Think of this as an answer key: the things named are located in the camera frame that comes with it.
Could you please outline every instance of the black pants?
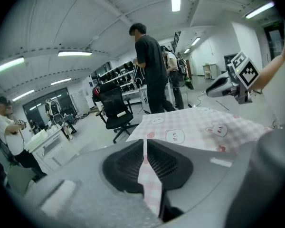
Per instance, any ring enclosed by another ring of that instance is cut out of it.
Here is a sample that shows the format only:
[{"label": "black pants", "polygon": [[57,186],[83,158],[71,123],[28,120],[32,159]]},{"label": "black pants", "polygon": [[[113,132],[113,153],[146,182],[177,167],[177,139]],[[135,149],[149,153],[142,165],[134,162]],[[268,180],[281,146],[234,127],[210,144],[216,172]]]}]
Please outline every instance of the black pants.
[{"label": "black pants", "polygon": [[184,109],[184,102],[181,96],[181,82],[183,83],[184,77],[179,74],[178,71],[172,71],[169,73],[169,78],[172,82],[173,94],[175,98],[175,107],[178,109]]},{"label": "black pants", "polygon": [[16,161],[18,161],[24,168],[34,168],[39,171],[41,174],[46,175],[40,168],[37,160],[32,153],[27,152],[26,150],[22,151],[19,155],[15,155]]},{"label": "black pants", "polygon": [[172,103],[167,101],[164,85],[147,85],[147,96],[152,114],[175,111]]}]

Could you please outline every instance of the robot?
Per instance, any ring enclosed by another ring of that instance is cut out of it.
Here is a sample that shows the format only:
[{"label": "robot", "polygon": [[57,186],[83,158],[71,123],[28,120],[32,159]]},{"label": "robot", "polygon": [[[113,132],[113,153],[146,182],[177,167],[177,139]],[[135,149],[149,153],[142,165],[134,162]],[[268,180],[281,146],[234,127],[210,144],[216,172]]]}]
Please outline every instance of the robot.
[{"label": "robot", "polygon": [[232,95],[239,104],[252,103],[249,88],[258,77],[258,69],[241,51],[227,65],[227,72],[214,80],[206,94],[209,97]]}]

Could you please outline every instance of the white t-shirt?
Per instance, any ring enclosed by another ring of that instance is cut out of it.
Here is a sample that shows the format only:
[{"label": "white t-shirt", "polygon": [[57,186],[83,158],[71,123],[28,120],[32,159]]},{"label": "white t-shirt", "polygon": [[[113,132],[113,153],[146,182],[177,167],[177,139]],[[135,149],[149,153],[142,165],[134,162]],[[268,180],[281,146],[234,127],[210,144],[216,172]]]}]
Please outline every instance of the white t-shirt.
[{"label": "white t-shirt", "polygon": [[5,132],[5,129],[9,125],[16,124],[13,120],[10,120],[6,116],[0,115],[0,139],[7,144],[10,152],[13,155],[20,154],[24,149],[24,140],[20,134],[20,130],[16,134]]},{"label": "white t-shirt", "polygon": [[170,59],[174,59],[176,61],[176,63],[177,63],[176,56],[173,53],[169,52],[168,55],[167,55],[167,64],[168,64],[169,68],[171,67],[170,66]]}]

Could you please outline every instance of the black office chair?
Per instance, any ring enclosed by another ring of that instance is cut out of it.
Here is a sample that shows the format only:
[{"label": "black office chair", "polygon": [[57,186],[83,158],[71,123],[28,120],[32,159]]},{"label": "black office chair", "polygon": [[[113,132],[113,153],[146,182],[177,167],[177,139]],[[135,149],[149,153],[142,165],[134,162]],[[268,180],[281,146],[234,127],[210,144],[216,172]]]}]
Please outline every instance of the black office chair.
[{"label": "black office chair", "polygon": [[[105,121],[101,114],[102,111],[98,112],[96,116],[101,117],[107,129],[114,129],[115,133],[119,131],[113,139],[113,143],[116,143],[116,139],[122,132],[126,132],[130,135],[128,129],[136,127],[138,124],[130,125],[130,121],[133,119],[133,111],[130,105],[130,99],[125,99],[128,102],[130,111],[128,111],[128,107],[124,104],[121,88],[114,84],[114,82],[105,83],[100,86],[99,98],[104,105],[104,111],[108,119]],[[122,112],[125,112],[125,114],[117,117],[117,115]]]}]

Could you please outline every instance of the backpack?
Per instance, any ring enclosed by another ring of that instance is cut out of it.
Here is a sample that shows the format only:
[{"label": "backpack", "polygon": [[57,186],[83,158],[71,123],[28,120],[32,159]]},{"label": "backpack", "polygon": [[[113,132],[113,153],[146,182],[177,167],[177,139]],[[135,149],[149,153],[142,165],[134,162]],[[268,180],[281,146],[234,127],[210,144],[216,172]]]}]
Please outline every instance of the backpack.
[{"label": "backpack", "polygon": [[186,69],[187,64],[185,60],[181,57],[177,57],[176,60],[177,60],[177,69],[179,71],[179,74],[186,75],[187,74],[187,69]]}]

